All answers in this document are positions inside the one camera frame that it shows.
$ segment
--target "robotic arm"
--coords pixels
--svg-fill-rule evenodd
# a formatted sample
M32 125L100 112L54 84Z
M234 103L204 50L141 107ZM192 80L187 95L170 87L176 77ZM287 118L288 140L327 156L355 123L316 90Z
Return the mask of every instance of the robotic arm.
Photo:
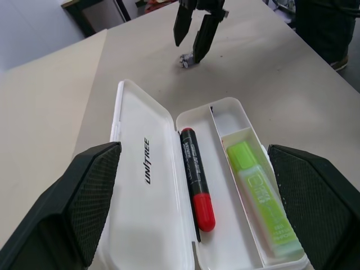
M198 64L209 52L219 23L228 15L223 9L225 0L179 0L180 6L174 26L175 44L179 46L187 35L195 9L206 10L193 44L193 61Z

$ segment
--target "person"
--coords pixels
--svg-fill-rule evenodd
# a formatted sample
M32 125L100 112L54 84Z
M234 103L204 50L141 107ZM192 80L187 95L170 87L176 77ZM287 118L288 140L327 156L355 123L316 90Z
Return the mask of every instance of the person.
M333 6L332 0L295 0L296 32L336 71L348 64L348 47L353 38L355 17L336 8L320 6L320 1ZM360 0L340 0L341 7L359 9Z

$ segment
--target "yellow highlighter cap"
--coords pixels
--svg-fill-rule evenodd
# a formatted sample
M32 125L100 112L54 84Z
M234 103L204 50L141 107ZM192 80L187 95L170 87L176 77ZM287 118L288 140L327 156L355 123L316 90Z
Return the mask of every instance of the yellow highlighter cap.
M236 173L258 164L250 145L246 141L229 146L226 151L230 159L231 167Z

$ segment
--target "white table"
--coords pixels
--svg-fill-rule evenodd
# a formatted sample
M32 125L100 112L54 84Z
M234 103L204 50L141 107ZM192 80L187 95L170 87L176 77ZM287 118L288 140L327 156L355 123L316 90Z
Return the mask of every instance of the white table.
M172 4L5 75L0 211L12 215L0 246L73 154L109 141L116 88L125 78L173 118L235 97L265 147L276 143L323 156L360 190L360 95L347 82L260 0L227 0L230 14L210 52L199 66L181 69L178 57L191 51L203 13L194 14L177 48L177 8Z

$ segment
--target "green highlighter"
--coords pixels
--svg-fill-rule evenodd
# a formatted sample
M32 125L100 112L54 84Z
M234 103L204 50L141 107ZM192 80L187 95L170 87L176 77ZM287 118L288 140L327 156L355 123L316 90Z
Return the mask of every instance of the green highlighter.
M302 250L286 218L282 204L250 145L244 141L228 147L227 154L236 181L240 183L253 208L263 234L276 257Z

